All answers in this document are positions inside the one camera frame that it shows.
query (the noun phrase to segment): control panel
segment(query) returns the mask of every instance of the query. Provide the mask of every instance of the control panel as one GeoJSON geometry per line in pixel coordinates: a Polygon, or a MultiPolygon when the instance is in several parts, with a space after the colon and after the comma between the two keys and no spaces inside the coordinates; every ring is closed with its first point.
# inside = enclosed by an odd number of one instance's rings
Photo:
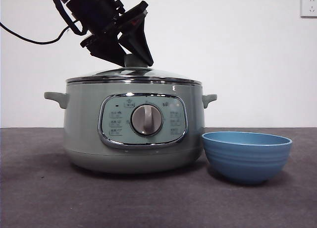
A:
{"type": "Polygon", "coordinates": [[[172,143],[186,130],[185,105],[176,96],[127,93],[112,95],[102,103],[99,133],[107,144],[172,143]]]}

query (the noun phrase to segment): cooker handle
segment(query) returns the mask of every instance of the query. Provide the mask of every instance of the cooker handle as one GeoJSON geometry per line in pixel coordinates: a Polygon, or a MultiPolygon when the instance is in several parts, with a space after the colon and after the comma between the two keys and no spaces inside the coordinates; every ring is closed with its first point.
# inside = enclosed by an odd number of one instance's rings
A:
{"type": "Polygon", "coordinates": [[[56,101],[59,103],[60,108],[66,109],[67,104],[68,104],[69,95],[67,93],[45,92],[44,98],[56,101]]]}
{"type": "Polygon", "coordinates": [[[204,104],[204,109],[208,107],[208,104],[216,101],[217,100],[217,94],[208,94],[208,95],[203,95],[203,104],[204,104]]]}

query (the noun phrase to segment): white wall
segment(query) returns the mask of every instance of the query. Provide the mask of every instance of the white wall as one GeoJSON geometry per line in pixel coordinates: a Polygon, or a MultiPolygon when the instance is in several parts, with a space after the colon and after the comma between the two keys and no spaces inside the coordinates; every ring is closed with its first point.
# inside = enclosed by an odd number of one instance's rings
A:
{"type": "MultiPolygon", "coordinates": [[[[130,9],[141,0],[122,0],[130,9]]],[[[200,80],[218,94],[206,126],[316,127],[317,19],[300,0],[145,0],[154,68],[200,80]]],[[[65,27],[52,0],[1,0],[1,22],[45,41],[65,27]]],[[[71,31],[37,46],[1,31],[1,126],[62,127],[65,79],[116,65],[89,56],[71,31]]]]}

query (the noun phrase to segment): bowl rim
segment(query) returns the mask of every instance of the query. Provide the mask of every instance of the bowl rim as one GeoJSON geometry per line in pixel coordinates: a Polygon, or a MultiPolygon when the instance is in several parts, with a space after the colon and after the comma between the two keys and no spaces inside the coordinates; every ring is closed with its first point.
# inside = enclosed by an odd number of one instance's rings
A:
{"type": "Polygon", "coordinates": [[[206,133],[202,134],[202,138],[205,139],[205,140],[214,141],[214,142],[218,142],[218,143],[222,143],[222,144],[243,145],[243,146],[273,147],[273,146],[290,145],[290,144],[293,143],[293,141],[290,138],[287,138],[287,137],[284,137],[284,136],[267,134],[267,133],[245,132],[245,131],[213,131],[213,132],[206,132],[206,133]],[[239,133],[239,134],[270,135],[270,136],[275,136],[275,137],[286,139],[286,140],[288,140],[288,142],[281,143],[281,144],[267,144],[267,145],[264,145],[264,144],[244,144],[244,143],[226,142],[226,141],[223,141],[223,140],[214,140],[214,139],[209,139],[209,138],[206,137],[207,134],[216,134],[216,133],[239,133]]]}

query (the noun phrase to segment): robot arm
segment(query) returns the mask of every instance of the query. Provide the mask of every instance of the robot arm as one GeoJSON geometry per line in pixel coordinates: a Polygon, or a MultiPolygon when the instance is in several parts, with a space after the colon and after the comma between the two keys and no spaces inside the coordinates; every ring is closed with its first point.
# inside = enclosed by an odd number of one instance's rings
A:
{"type": "Polygon", "coordinates": [[[148,4],[142,1],[129,11],[125,11],[120,0],[53,0],[58,12],[77,35],[85,35],[89,30],[92,34],[81,42],[92,56],[124,65],[125,47],[134,56],[148,66],[153,59],[148,48],[144,21],[148,4]],[[80,31],[68,16],[61,3],[71,10],[83,28],[80,31]]]}

